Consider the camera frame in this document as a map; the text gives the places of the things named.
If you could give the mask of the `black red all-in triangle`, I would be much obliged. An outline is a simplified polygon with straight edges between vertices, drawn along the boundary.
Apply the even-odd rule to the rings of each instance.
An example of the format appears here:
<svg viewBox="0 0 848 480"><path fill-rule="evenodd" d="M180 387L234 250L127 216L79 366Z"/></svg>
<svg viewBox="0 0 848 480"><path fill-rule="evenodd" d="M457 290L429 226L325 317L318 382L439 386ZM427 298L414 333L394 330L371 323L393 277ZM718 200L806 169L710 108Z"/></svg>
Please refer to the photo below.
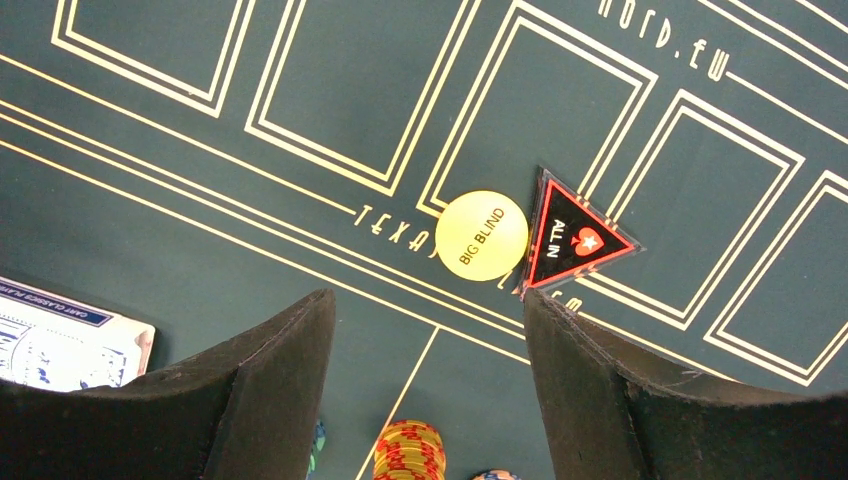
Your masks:
<svg viewBox="0 0 848 480"><path fill-rule="evenodd" d="M518 295L582 278L645 247L550 169L537 169L532 231Z"/></svg>

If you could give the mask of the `yellow big blind button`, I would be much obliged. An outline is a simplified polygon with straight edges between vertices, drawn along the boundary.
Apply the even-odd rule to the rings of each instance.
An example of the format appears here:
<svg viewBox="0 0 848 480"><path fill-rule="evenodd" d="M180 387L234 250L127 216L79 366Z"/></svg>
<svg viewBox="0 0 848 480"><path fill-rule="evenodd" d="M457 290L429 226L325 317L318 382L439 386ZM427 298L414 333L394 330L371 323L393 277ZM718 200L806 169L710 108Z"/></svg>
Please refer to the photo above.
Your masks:
<svg viewBox="0 0 848 480"><path fill-rule="evenodd" d="M455 276L474 282L495 280L524 258L529 224L509 196L491 190L464 193L444 208L435 227L435 250Z"/></svg>

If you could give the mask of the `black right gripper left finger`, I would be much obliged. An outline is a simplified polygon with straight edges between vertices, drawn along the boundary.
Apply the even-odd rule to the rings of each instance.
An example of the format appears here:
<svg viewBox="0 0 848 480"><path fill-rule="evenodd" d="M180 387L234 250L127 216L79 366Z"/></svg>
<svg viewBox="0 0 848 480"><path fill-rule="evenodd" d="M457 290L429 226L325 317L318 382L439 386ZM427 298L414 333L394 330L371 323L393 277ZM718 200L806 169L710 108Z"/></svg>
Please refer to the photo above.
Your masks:
<svg viewBox="0 0 848 480"><path fill-rule="evenodd" d="M120 388L3 381L5 479L303 479L336 321L315 290Z"/></svg>

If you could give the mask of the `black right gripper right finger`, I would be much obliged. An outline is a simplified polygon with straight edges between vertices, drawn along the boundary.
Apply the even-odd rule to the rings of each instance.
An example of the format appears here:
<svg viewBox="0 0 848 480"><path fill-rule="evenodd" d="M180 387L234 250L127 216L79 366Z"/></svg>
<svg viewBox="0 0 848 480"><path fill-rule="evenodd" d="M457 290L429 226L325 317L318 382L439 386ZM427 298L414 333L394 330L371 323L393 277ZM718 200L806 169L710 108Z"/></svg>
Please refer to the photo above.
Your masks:
<svg viewBox="0 0 848 480"><path fill-rule="evenodd" d="M843 479L847 396L798 396L689 370L524 296L558 479Z"/></svg>

